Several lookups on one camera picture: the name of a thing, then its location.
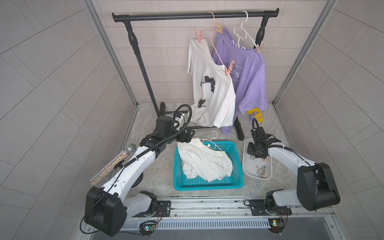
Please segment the white garment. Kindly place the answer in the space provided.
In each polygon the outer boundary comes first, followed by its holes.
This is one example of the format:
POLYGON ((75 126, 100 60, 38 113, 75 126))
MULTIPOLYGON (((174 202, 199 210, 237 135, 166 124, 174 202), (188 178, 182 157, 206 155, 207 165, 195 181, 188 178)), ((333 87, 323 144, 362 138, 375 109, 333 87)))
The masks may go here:
POLYGON ((191 121, 202 127, 231 126, 236 108, 233 81, 225 67, 214 62, 205 39, 190 39, 187 73, 193 82, 191 121))
POLYGON ((232 175, 231 159, 221 149, 214 150, 215 146, 212 142, 205 145, 199 138, 193 138, 189 143, 177 143, 183 173, 187 179, 200 177, 210 183, 232 175))

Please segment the pink clothespin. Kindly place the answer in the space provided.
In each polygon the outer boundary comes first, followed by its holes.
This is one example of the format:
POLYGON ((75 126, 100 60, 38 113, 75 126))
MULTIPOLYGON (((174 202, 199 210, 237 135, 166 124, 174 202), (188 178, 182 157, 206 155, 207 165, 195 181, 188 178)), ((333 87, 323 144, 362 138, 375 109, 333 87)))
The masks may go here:
POLYGON ((266 47, 266 44, 257 45, 256 46, 257 53, 258 54, 261 53, 265 47, 266 47))
POLYGON ((225 73, 226 73, 226 76, 229 76, 233 70, 233 65, 234 65, 235 61, 231 61, 229 67, 225 67, 225 73))
POLYGON ((201 44, 203 39, 203 31, 202 30, 198 31, 197 28, 194 28, 194 29, 197 35, 198 42, 201 44))

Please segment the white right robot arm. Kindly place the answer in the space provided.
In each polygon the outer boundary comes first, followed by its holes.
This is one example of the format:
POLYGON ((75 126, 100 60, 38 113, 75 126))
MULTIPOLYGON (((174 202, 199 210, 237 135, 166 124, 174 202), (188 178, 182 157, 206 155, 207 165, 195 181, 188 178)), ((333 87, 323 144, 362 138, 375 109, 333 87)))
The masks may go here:
POLYGON ((297 176, 295 189, 267 193, 264 205, 270 215, 279 214, 284 208, 289 207, 303 207, 308 211, 316 211, 341 202, 329 165, 315 163, 302 157, 271 134, 265 133, 262 127, 254 127, 251 134, 254 141, 247 147, 250 156, 261 159, 272 157, 297 176))

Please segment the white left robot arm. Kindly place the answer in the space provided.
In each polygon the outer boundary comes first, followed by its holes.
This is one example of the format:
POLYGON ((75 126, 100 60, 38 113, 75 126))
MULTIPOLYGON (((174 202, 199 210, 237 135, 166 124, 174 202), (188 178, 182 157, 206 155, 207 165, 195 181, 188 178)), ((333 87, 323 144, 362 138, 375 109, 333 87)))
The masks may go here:
POLYGON ((128 162, 130 155, 126 147, 108 163, 90 181, 93 187, 86 195, 86 209, 82 223, 103 232, 110 237, 115 236, 123 227, 126 219, 139 214, 152 217, 158 212, 157 196, 141 191, 125 202, 131 188, 136 187, 143 179, 144 170, 154 162, 159 154, 173 140, 190 142, 194 131, 187 128, 191 119, 184 123, 181 113, 173 117, 161 116, 156 121, 153 133, 147 135, 128 162))

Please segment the beige clothespin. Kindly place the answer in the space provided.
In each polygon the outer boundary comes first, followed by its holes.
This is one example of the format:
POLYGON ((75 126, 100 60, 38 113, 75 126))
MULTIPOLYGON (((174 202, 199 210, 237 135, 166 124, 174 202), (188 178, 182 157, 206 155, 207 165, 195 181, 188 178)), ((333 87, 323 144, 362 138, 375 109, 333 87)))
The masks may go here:
POLYGON ((223 28, 218 23, 215 23, 215 25, 216 25, 215 31, 220 34, 223 34, 223 28))

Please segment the purple t-shirt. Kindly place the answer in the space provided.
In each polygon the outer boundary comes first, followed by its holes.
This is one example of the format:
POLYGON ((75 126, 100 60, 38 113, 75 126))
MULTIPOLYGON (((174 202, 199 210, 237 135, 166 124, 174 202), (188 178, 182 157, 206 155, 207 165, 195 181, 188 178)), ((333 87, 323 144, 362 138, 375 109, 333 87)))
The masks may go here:
POLYGON ((227 29, 216 37, 216 50, 213 60, 217 65, 229 67, 235 61, 230 74, 236 94, 234 119, 238 114, 258 108, 265 111, 268 108, 266 93, 266 68, 262 53, 255 49, 246 49, 237 42, 227 29))

